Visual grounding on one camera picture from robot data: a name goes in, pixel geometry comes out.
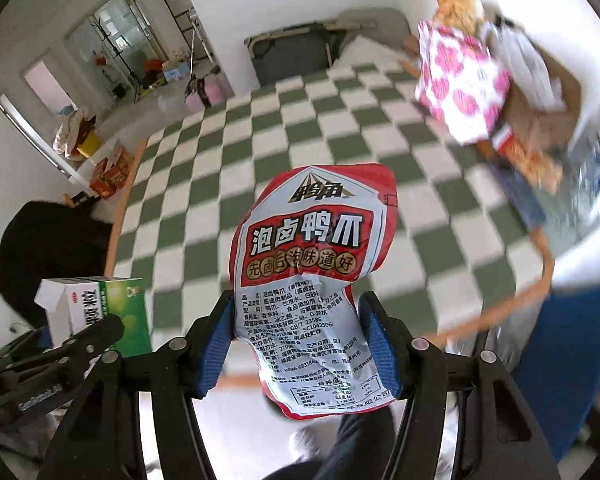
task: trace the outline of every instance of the table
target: table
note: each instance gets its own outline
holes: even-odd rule
[[[412,101],[398,64],[296,77],[152,135],[123,189],[107,275],[142,277],[154,346],[181,335],[230,288],[236,226],[274,176],[311,164],[380,162],[398,185],[382,267],[354,286],[443,345],[547,294],[553,260],[527,233],[472,146]]]

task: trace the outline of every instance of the orange box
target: orange box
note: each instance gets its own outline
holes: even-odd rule
[[[133,158],[118,140],[104,170],[104,178],[118,189],[125,187]]]
[[[93,170],[93,175],[91,176],[91,182],[89,183],[89,187],[105,200],[116,193],[116,186],[114,186],[104,177],[104,171],[107,167],[108,161],[108,158],[103,158],[96,165],[95,169]]]

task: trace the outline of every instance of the person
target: person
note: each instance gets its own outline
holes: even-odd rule
[[[336,443],[324,459],[313,428],[305,426],[289,441],[296,461],[264,480],[381,480],[394,443],[394,418],[388,406],[343,415]]]

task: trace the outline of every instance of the doorway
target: doorway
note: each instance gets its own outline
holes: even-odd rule
[[[69,35],[84,68],[116,104],[133,102],[149,60],[165,61],[136,0],[108,0]]]
[[[44,61],[40,60],[27,70],[24,73],[24,79],[52,115],[61,114],[66,108],[77,109],[69,94],[49,72]]]

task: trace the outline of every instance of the brand logo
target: brand logo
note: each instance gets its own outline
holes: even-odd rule
[[[344,189],[341,182],[332,182],[315,173],[309,173],[289,199],[289,203],[300,202],[307,198],[322,200],[323,198],[349,198],[350,196],[353,196],[353,193]]]
[[[62,386],[60,384],[54,384],[53,387],[49,388],[46,392],[42,392],[39,395],[31,397],[27,402],[21,402],[18,404],[18,409],[21,412],[32,408],[33,406],[39,404],[43,400],[47,400],[49,397],[54,396],[55,394],[59,394],[62,391]]]

